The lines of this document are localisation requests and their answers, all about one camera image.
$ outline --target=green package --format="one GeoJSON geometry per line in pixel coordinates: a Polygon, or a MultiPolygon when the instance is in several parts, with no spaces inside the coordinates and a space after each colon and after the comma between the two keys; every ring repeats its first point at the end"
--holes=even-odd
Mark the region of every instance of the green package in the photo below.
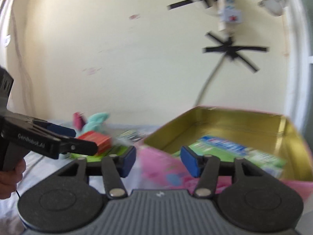
{"type": "MultiPolygon", "coordinates": [[[[244,147],[217,137],[202,137],[189,147],[197,155],[214,155],[223,162],[233,162],[235,158],[245,158],[276,178],[281,176],[284,165],[286,164],[286,161],[274,155],[264,153],[251,147],[244,147]]],[[[180,151],[174,153],[173,156],[179,157],[180,151]]]]}

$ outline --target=metal screw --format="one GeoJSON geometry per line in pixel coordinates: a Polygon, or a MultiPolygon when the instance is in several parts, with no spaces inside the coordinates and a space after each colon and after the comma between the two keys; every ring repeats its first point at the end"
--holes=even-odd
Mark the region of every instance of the metal screw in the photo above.
{"type": "Polygon", "coordinates": [[[122,188],[113,188],[109,192],[112,197],[122,197],[125,193],[125,190],[122,188]]]}
{"type": "Polygon", "coordinates": [[[208,197],[210,196],[211,193],[212,193],[211,190],[207,188],[199,188],[195,191],[195,194],[198,197],[208,197]]]}

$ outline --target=gold box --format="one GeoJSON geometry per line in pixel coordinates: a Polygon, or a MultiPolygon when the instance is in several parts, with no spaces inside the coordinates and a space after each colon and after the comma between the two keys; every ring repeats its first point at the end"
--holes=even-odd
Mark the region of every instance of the gold box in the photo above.
{"type": "Polygon", "coordinates": [[[285,159],[283,179],[313,181],[311,151],[282,115],[196,107],[162,126],[144,143],[173,154],[208,134],[285,159]]]}

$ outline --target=black cable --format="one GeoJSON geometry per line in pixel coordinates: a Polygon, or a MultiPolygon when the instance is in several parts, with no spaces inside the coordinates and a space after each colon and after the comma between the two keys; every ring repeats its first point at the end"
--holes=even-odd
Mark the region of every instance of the black cable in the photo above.
{"type": "Polygon", "coordinates": [[[19,193],[18,193],[18,191],[16,190],[16,194],[18,195],[18,198],[20,199],[21,198],[21,196],[19,195],[19,193]]]}

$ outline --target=pink wrapping paper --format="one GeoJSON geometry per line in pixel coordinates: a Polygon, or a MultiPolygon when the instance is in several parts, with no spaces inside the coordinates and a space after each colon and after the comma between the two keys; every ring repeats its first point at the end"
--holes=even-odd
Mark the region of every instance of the pink wrapping paper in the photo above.
{"type": "MultiPolygon", "coordinates": [[[[193,178],[184,164],[171,155],[155,148],[136,145],[141,161],[143,176],[168,189],[188,189],[192,193],[199,179],[193,178]]],[[[313,182],[282,180],[286,185],[298,192],[305,201],[313,192],[313,182]]],[[[231,185],[231,177],[218,179],[216,193],[222,192],[231,185]]]]}

